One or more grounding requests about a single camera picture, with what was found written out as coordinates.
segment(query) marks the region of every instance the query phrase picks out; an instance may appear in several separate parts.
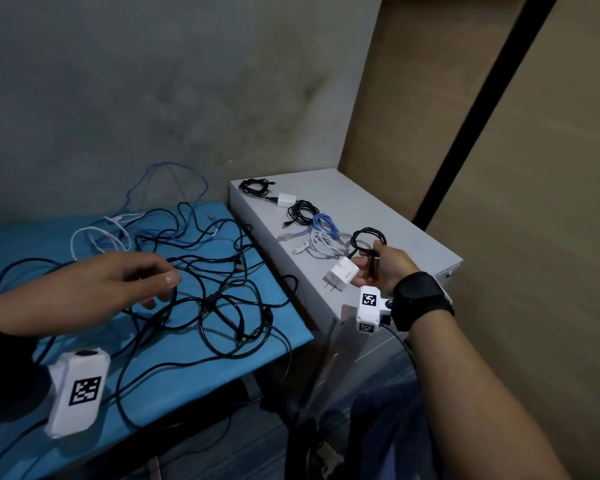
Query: gray wall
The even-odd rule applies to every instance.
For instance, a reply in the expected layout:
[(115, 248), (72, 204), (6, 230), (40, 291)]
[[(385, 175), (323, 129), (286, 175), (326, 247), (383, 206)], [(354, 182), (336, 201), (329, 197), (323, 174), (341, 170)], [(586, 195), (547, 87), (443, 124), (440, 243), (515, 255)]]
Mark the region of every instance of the gray wall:
[[(0, 0), (0, 224), (338, 164), (380, 0)], [(199, 180), (174, 171), (189, 199)], [(158, 172), (132, 206), (181, 200)]]

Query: blue tablecloth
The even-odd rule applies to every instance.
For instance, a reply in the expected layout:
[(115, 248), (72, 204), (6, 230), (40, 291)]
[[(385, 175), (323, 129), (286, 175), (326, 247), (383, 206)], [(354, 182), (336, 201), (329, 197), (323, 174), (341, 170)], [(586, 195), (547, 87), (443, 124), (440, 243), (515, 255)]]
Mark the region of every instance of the blue tablecloth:
[[(211, 219), (231, 217), (227, 208), (220, 203), (199, 205), (196, 209), (202, 228), (210, 224)], [(0, 228), (0, 270), (11, 262), (27, 257), (45, 257), (60, 262), (71, 261), (69, 239), (72, 233), (83, 226), (94, 222), (94, 217), (69, 217), (32, 223), (27, 225)], [(142, 222), (145, 228), (173, 228), (173, 220), (165, 215), (155, 214)], [(200, 233), (191, 226), (185, 240), (193, 241)], [(238, 237), (235, 225), (228, 223), (220, 229), (216, 237), (195, 248), (195, 254), (205, 257), (227, 257), (232, 255), (233, 240)], [(88, 247), (84, 236), (75, 240), (77, 254), (87, 256)], [(158, 252), (165, 257), (174, 257), (189, 253), (170, 246), (161, 246)], [(245, 254), (248, 266), (261, 261), (254, 249)], [(230, 271), (232, 264), (204, 264), (209, 269)], [(49, 267), (40, 263), (26, 263), (12, 270), (6, 277), (3, 289), (17, 283), (25, 282), (43, 274)], [(194, 278), (183, 273), (183, 282), (178, 291), (200, 296), (200, 286)], [(262, 298), (266, 303), (282, 303), (286, 300), (284, 292), (266, 266), (261, 266), (249, 273), (249, 278), (256, 282)], [(217, 284), (205, 280), (207, 293), (217, 290)], [(231, 293), (246, 299), (254, 299), (252, 291), (246, 287), (234, 288)], [(234, 318), (237, 314), (232, 307), (224, 307), (224, 312)], [(256, 306), (243, 305), (241, 309), (246, 320), (246, 330), (254, 329), (260, 323), (260, 314)], [(291, 304), (282, 308), (274, 308), (274, 325), (276, 325), (291, 341), (293, 347), (299, 347), (312, 339), (296, 310)], [(171, 323), (178, 324), (190, 320), (198, 312), (197, 304), (184, 303), (177, 306)], [(205, 320), (206, 330), (217, 330), (217, 334), (207, 332), (212, 343), (220, 350), (233, 348), (233, 332), (222, 323), (216, 315)], [(130, 318), (119, 315), (111, 322), (86, 330), (79, 335), (58, 337), (56, 344), (45, 359), (45, 363), (53, 363), (64, 351), (80, 347), (100, 347), (114, 353), (128, 343), (135, 334)], [(123, 405), (129, 417), (138, 424), (148, 424), (185, 403), (208, 394), (217, 387), (252, 372), (273, 359), (284, 355), (287, 351), (282, 339), (277, 339), (273, 332), (271, 338), (256, 354), (240, 360), (218, 360), (207, 362), (186, 369), (160, 369), (150, 374), (138, 386), (123, 398)], [(44, 347), (42, 340), (38, 352)], [(116, 379), (125, 360), (125, 355), (115, 359), (111, 364), (107, 388), (104, 397), (115, 388)], [(212, 355), (202, 343), (197, 326), (189, 327), (179, 333), (163, 333), (160, 339), (150, 347), (142, 350), (132, 361), (125, 373), (123, 385), (135, 378), (142, 371), (160, 362), (192, 362)], [(33, 423), (48, 417), (51, 402), (48, 400), (29, 416), (14, 423), (0, 425), (0, 451), (24, 429)], [(107, 445), (113, 444), (127, 436), (131, 431), (120, 418), (114, 404), (103, 406), (96, 423), (87, 431), (67, 436), (60, 440), (51, 440), (42, 428), (34, 431), (17, 444), (0, 460), (0, 479), (35, 479), (56, 471), (65, 465), (92, 455)]]

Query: black pole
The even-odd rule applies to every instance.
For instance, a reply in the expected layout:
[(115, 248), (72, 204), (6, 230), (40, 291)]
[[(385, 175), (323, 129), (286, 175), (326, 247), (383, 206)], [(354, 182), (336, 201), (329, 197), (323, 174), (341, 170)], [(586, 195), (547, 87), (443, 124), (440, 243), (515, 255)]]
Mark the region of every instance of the black pole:
[(555, 2), (556, 0), (525, 1), (496, 62), (413, 218), (413, 224), (420, 229), (426, 230), (433, 219)]

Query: beige partition panel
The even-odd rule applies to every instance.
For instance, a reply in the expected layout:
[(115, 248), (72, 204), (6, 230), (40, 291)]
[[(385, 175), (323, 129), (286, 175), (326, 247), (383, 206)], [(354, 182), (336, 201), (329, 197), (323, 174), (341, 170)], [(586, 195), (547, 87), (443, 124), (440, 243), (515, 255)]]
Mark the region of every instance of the beige partition panel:
[(384, 5), (340, 170), (412, 218), (520, 6), (515, 0)]
[(559, 0), (428, 229), (472, 343), (600, 478), (600, 0)]

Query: person's right forearm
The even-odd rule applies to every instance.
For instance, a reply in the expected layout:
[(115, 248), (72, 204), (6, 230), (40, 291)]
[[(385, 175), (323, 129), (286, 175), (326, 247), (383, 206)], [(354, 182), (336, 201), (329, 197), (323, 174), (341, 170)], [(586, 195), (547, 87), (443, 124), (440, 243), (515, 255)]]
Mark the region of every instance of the person's right forearm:
[(434, 436), (457, 478), (569, 478), (536, 421), (449, 313), (419, 318), (409, 341)]

